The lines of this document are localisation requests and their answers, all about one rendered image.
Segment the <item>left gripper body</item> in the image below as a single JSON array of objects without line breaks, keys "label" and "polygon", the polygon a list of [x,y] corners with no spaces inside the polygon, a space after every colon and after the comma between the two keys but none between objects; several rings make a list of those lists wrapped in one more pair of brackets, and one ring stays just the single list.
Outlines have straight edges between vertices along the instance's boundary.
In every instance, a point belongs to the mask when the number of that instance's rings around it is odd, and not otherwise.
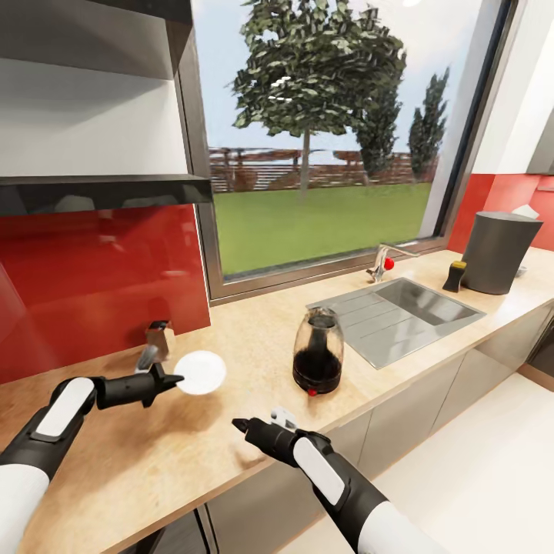
[{"label": "left gripper body", "polygon": [[153,364],[147,373],[123,377],[126,387],[123,405],[141,401],[144,409],[152,406],[166,375],[161,360]]}]

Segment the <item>bottle of coffee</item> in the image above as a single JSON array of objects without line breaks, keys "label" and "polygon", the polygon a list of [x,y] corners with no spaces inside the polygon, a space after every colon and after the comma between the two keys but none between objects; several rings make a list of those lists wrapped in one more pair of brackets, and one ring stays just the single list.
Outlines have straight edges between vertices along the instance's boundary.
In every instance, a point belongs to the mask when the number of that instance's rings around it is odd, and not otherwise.
[{"label": "bottle of coffee", "polygon": [[457,293],[459,291],[459,282],[463,277],[463,274],[466,272],[466,263],[454,261],[449,267],[449,277],[443,285],[443,289],[449,290],[450,292]]}]

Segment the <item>paper coffee filter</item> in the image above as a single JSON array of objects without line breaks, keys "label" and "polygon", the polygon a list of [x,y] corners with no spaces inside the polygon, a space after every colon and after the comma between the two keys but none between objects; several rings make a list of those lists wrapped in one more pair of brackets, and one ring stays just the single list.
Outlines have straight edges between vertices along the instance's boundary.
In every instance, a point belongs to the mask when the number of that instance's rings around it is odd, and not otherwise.
[{"label": "paper coffee filter", "polygon": [[516,210],[513,210],[512,213],[517,215],[524,215],[528,216],[530,218],[536,219],[539,216],[539,213],[536,213],[529,204],[524,205],[522,207],[517,208]]}]

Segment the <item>electric kettle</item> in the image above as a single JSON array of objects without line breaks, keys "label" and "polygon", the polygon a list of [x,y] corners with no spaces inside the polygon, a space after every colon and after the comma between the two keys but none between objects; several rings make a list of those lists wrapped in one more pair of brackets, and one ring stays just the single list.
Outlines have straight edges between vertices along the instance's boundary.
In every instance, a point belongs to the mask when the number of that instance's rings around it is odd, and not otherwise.
[{"label": "electric kettle", "polygon": [[292,375],[310,395],[337,389],[342,374],[344,340],[339,317],[331,309],[307,311],[295,337]]}]

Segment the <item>saucer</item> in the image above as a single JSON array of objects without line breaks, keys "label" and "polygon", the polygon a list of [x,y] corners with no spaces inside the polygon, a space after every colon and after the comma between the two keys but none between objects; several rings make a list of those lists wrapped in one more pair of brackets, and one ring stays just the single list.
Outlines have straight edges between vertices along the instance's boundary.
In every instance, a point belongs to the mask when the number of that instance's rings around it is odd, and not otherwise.
[{"label": "saucer", "polygon": [[217,389],[225,379],[225,364],[209,351],[196,351],[184,355],[176,364],[175,375],[184,375],[178,387],[192,395],[204,395]]}]

